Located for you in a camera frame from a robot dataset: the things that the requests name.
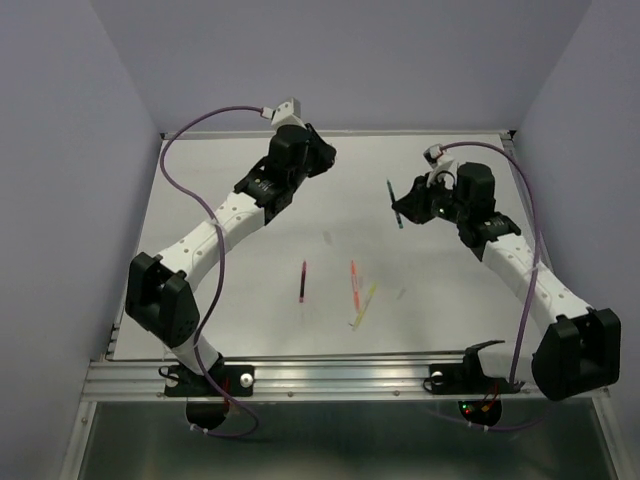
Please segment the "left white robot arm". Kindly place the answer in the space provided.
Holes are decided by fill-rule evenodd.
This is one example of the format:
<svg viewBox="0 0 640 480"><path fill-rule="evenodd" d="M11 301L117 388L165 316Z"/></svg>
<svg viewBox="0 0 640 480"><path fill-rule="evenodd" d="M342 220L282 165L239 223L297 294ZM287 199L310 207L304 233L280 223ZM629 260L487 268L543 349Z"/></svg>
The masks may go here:
<svg viewBox="0 0 640 480"><path fill-rule="evenodd" d="M129 266L125 312L167 347L199 393L215 392L223 371L220 353L199 333L194 293L238 243L286 209L302 182L329 170L336 150L311 124L283 125L268 153L235 186L214 216L175 244Z"/></svg>

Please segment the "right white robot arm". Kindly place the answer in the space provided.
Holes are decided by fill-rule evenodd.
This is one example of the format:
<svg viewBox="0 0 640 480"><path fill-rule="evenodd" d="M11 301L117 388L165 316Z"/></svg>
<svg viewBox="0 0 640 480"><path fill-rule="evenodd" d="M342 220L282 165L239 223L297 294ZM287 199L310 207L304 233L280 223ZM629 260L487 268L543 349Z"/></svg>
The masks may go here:
<svg viewBox="0 0 640 480"><path fill-rule="evenodd" d="M483 164L458 167L453 186L448 166L415 178L393 210L414 224L435 218L453 223L461 242L523 303L541 333L532 351L504 340L466 348L461 363L445 367L432 390L478 393L494 380L504 392L531 383L552 400L616 383L620 376L621 322L610 309L597 310L573 294L544 264L519 227L496 209L495 178Z"/></svg>

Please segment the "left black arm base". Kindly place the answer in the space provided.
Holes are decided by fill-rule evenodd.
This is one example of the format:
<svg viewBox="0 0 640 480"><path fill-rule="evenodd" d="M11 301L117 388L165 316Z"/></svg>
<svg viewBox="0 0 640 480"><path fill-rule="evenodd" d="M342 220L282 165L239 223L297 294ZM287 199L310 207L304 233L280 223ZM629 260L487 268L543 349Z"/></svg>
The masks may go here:
<svg viewBox="0 0 640 480"><path fill-rule="evenodd" d="M239 439L258 429L257 413L242 401L253 395L253 365L230 365L221 358L206 374L200 368L193 372L180 363L159 367L157 373L164 380L166 397L187 401L185 416L192 431L215 438ZM247 415L250 426L244 431L226 432L222 425L233 412Z"/></svg>

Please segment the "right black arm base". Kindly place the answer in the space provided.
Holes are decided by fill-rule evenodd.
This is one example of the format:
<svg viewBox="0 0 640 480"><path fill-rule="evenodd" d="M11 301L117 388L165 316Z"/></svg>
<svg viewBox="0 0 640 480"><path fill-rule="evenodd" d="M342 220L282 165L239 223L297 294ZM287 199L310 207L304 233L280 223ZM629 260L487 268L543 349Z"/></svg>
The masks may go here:
<svg viewBox="0 0 640 480"><path fill-rule="evenodd" d="M509 345L503 340L489 340L467 347L462 359L455 363L432 363L422 381L429 394L480 395L480 400L460 400L461 421L476 430L506 433L515 427L499 427L502 416L501 394L519 393L522 381L510 381L511 365Z"/></svg>

